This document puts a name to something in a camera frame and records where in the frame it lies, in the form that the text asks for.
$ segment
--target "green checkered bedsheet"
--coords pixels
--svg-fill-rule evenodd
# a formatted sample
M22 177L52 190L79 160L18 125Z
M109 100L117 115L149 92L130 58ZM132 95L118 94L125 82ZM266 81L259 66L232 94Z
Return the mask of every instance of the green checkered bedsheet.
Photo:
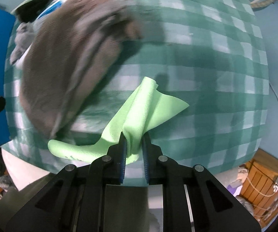
M264 42L249 1L125 1L144 38L124 43L119 60L62 140L94 144L147 76L157 81L160 92L190 105L149 132L165 155L188 166L202 164L212 173L250 160L264 132L269 81ZM18 25L5 63L6 112L13 140L3 148L53 173L68 163L83 165L53 156L19 103L22 71L9 65Z

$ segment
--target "bed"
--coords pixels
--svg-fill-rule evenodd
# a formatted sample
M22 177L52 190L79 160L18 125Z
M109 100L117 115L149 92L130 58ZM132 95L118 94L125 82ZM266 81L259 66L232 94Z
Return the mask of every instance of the bed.
M250 160L264 134L269 93L264 42L248 0L125 0L140 18L144 38L124 50L61 141L89 145L144 76L158 90L190 106L149 134L164 155L180 164L202 164L212 173ZM67 164L48 150L19 103L22 70L9 64L16 21L5 61L4 93L12 140L3 149L44 170ZM126 177L141 179L142 158Z

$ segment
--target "metal screw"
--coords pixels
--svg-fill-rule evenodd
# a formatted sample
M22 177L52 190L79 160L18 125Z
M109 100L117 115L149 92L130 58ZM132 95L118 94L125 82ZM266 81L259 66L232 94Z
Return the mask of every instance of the metal screw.
M102 161L110 161L111 160L111 156L110 155L104 155L102 157Z
M66 171L72 171L75 168L76 168L76 166L73 164L68 164L67 166L65 166Z
M168 157L165 156L165 155L161 155L161 156L159 157L159 161L162 161L162 162L168 161Z
M196 165L194 168L197 172L202 172L204 170L204 167L202 165Z

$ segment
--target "light green microfiber towel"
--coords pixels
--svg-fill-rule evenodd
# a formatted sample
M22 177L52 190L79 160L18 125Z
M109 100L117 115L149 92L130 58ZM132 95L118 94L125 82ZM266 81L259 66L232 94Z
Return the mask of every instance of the light green microfiber towel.
M126 163L136 161L143 134L189 106L178 98L160 93L156 90L157 87L153 79L144 77L138 88L110 120L96 144L76 146L50 140L50 152L60 158L92 163L93 160L107 154L108 148L118 143L123 132L127 140Z

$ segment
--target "gray towel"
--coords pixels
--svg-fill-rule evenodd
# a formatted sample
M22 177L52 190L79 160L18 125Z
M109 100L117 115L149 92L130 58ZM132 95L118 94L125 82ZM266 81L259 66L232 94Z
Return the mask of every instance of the gray towel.
M54 138L139 31L119 0L68 0L47 17L23 63L20 102Z
M13 64L18 59L20 59L20 57L32 44L34 38L35 33L32 24L30 22L21 23L19 27L16 29L16 36L14 39L16 46L10 55L10 64Z

